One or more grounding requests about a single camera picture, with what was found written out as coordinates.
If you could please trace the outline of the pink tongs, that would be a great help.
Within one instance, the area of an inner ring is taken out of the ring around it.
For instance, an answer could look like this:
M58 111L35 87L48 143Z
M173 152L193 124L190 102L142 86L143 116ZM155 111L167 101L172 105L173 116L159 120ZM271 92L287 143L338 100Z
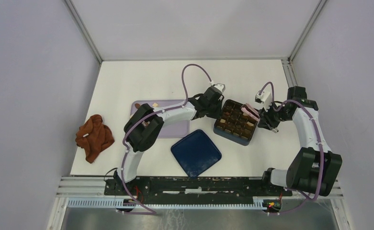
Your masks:
M246 104L243 104L240 108L240 110L248 115L249 117L251 117L252 119L254 119L255 121L259 122L260 121L260 114L259 114L259 111L255 108L253 108L250 104L246 103Z

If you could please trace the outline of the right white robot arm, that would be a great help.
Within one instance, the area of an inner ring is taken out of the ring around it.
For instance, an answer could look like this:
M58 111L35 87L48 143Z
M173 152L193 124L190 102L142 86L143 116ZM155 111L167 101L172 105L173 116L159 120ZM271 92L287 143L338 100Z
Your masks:
M277 132L281 122L293 121L298 133L300 150L286 170L269 168L263 174L261 191L274 195L280 187L307 192L315 198L328 196L334 186L342 165L339 154L332 152L326 143L319 125L318 105L307 98L306 89L290 87L287 99L280 105L274 101L274 91L261 89L255 102L259 111L259 128Z

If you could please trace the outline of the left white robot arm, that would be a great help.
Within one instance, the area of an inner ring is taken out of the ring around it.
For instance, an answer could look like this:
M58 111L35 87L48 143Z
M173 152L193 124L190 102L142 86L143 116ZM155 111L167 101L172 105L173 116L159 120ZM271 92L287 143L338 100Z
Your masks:
M117 191L122 195L133 192L132 180L136 178L142 155L155 144L164 127L203 117L218 119L221 116L224 91L224 84L215 84L204 93L187 98L182 103L159 108L142 104L124 127L123 145L126 151L121 166L114 173Z

